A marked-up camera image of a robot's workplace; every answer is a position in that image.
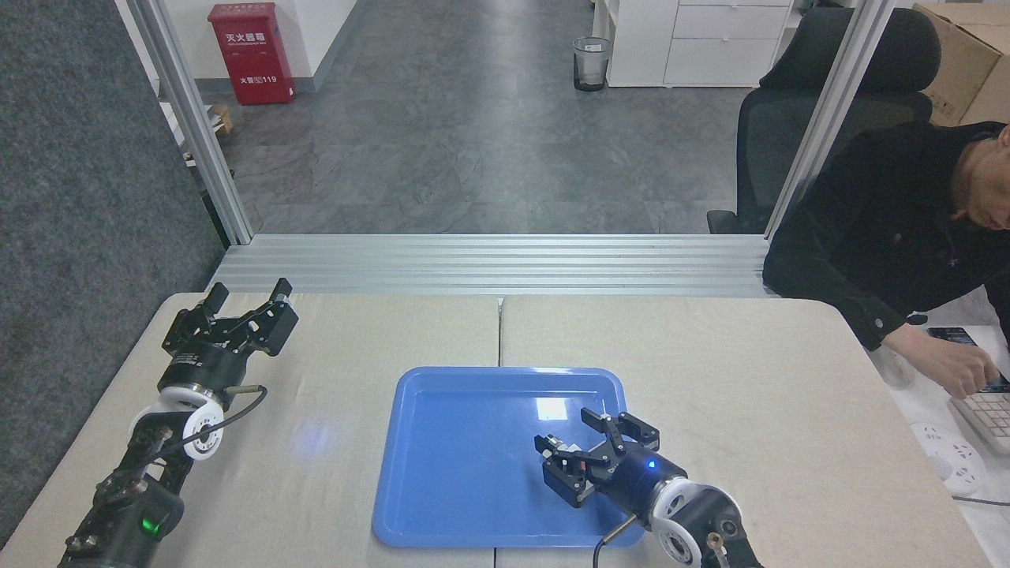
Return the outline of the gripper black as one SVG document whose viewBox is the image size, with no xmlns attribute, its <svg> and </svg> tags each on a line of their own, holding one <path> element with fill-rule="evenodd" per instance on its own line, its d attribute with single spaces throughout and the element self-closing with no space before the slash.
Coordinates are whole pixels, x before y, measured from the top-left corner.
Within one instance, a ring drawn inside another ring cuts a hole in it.
<svg viewBox="0 0 1010 568">
<path fill-rule="evenodd" d="M 608 458 L 622 456 L 613 474 L 603 482 L 603 494 L 611 503 L 638 518 L 648 518 L 654 508 L 656 485 L 675 477 L 686 477 L 686 470 L 660 456 L 660 433 L 627 411 L 616 417 L 598 414 L 588 407 L 581 409 L 581 420 L 605 435 L 606 441 L 592 450 L 577 443 L 565 443 L 554 435 L 535 435 L 534 445 L 544 458 L 541 464 L 544 482 L 573 508 L 583 506 L 585 497 L 594 492 L 590 474 L 593 466 L 608 467 Z M 637 443 L 642 448 L 631 448 Z"/>
<path fill-rule="evenodd" d="M 202 301 L 174 317 L 162 344 L 173 354 L 172 361 L 158 383 L 159 391 L 178 386 L 230 406 L 234 396 L 225 391 L 242 384 L 249 353 L 277 356 L 298 323 L 299 316 L 289 302 L 292 290 L 291 283 L 280 278 L 263 305 L 237 319 L 218 319 L 215 328 L 215 316 L 230 295 L 216 282 Z M 192 342 L 219 346 L 185 346 Z"/>
</svg>

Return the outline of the person's hand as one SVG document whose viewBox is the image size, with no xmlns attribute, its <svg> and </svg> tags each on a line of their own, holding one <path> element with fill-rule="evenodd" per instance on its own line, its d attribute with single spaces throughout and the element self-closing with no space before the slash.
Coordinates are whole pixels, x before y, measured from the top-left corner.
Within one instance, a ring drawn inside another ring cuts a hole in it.
<svg viewBox="0 0 1010 568">
<path fill-rule="evenodd" d="M 911 360 L 921 374 L 957 399 L 980 392 L 1000 377 L 997 366 L 984 349 L 944 339 L 917 339 Z"/>
</svg>

